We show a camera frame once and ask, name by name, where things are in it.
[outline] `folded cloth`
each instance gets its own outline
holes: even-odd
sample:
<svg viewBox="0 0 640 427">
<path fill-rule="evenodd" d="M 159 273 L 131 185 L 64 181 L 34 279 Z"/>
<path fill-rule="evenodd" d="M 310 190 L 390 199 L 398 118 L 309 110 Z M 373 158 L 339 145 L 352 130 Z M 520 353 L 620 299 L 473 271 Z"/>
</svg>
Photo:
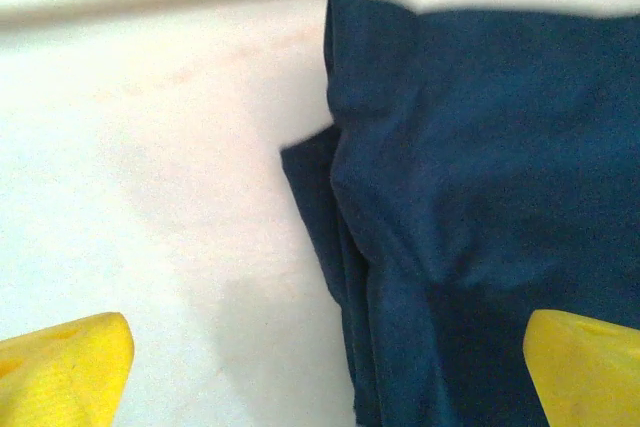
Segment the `folded cloth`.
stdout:
<svg viewBox="0 0 640 427">
<path fill-rule="evenodd" d="M 368 427 L 546 426 L 535 309 L 640 328 L 640 17 L 329 0 L 282 152 Z"/>
</svg>

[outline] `blue fabric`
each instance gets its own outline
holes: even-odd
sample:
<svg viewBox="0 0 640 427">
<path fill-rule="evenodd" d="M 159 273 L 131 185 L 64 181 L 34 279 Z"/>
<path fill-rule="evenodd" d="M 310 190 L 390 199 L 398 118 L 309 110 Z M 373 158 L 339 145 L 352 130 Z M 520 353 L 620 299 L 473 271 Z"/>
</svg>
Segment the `blue fabric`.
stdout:
<svg viewBox="0 0 640 427">
<path fill-rule="evenodd" d="M 282 159 L 357 422 L 546 426 L 533 310 L 640 328 L 640 18 L 329 0 L 325 59 Z"/>
</svg>

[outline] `white table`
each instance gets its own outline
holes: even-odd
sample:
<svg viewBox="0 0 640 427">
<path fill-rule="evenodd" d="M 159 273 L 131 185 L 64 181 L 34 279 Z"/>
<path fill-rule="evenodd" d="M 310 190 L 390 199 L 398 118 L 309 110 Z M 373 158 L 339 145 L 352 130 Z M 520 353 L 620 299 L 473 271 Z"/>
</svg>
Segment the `white table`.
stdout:
<svg viewBox="0 0 640 427">
<path fill-rule="evenodd" d="M 324 6 L 0 37 L 0 338 L 123 312 L 136 356 L 117 426 L 354 424 L 339 311 L 278 154 L 330 122 Z"/>
</svg>

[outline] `stain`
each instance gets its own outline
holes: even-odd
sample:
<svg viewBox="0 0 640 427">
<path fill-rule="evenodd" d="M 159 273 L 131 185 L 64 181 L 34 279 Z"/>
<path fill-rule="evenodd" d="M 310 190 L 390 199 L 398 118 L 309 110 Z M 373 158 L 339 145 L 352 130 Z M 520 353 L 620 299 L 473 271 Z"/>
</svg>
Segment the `stain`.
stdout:
<svg viewBox="0 0 640 427">
<path fill-rule="evenodd" d="M 218 56 L 211 52 L 209 56 L 193 61 L 192 63 L 180 67 L 178 70 L 165 75 L 145 79 L 144 82 L 126 83 L 112 89 L 100 90 L 90 94 L 89 99 L 95 103 L 106 103 L 114 100 L 125 100 L 136 98 L 151 92 L 163 89 L 170 89 L 187 84 L 195 80 L 200 75 L 207 74 L 207 66 L 232 67 L 250 58 L 268 55 L 276 50 L 291 49 L 301 43 L 307 43 L 315 39 L 322 38 L 323 27 L 308 26 L 292 33 L 282 35 L 264 44 L 245 44 L 236 47 L 225 55 Z"/>
</svg>

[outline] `yellow plastic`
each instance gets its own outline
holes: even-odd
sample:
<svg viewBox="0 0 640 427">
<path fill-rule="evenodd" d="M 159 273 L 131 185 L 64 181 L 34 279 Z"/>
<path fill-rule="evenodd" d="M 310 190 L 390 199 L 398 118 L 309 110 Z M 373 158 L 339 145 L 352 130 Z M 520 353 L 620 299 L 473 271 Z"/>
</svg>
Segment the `yellow plastic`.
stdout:
<svg viewBox="0 0 640 427">
<path fill-rule="evenodd" d="M 132 362 L 116 313 L 0 342 L 0 427 L 107 427 Z"/>
<path fill-rule="evenodd" d="M 640 426 L 640 331 L 538 310 L 524 355 L 551 427 Z"/>
</svg>

